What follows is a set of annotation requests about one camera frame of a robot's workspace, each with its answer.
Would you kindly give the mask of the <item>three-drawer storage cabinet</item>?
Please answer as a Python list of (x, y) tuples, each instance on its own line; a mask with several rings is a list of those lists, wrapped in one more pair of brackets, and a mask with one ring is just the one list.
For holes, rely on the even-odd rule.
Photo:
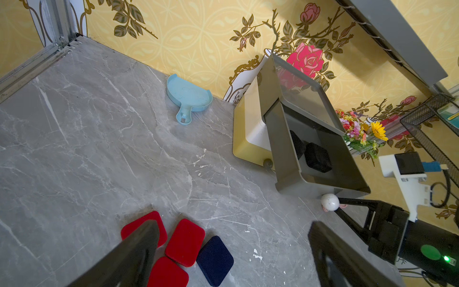
[[(281, 194), (319, 199), (360, 198), (371, 190), (355, 164), (322, 87), (282, 58), (266, 58), (235, 106), (233, 154), (276, 175)], [(306, 164), (308, 143), (326, 149), (332, 170)]]

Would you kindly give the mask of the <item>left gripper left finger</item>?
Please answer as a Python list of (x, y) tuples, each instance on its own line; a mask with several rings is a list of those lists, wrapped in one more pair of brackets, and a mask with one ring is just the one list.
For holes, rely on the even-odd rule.
[(146, 221), (71, 287), (145, 287), (148, 284), (160, 231), (156, 221)]

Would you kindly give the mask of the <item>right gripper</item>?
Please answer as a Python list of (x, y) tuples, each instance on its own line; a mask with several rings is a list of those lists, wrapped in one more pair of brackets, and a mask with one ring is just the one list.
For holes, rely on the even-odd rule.
[[(459, 285), (459, 236), (421, 220), (379, 200), (338, 198), (334, 212), (381, 259), (394, 264), (398, 257), (421, 268), (428, 275), (454, 287)], [(366, 212), (361, 226), (345, 212), (347, 207)]]

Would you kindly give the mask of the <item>black brooch box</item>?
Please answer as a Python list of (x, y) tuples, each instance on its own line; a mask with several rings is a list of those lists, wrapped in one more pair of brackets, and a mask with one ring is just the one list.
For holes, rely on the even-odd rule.
[(315, 143), (308, 143), (305, 150), (305, 160), (308, 167), (326, 173), (332, 170), (332, 163), (326, 149)]

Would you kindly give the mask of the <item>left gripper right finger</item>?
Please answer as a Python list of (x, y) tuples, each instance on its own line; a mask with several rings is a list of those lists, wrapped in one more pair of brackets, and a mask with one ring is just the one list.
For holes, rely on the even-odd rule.
[(398, 287), (344, 239), (320, 221), (308, 232), (317, 275), (322, 287)]

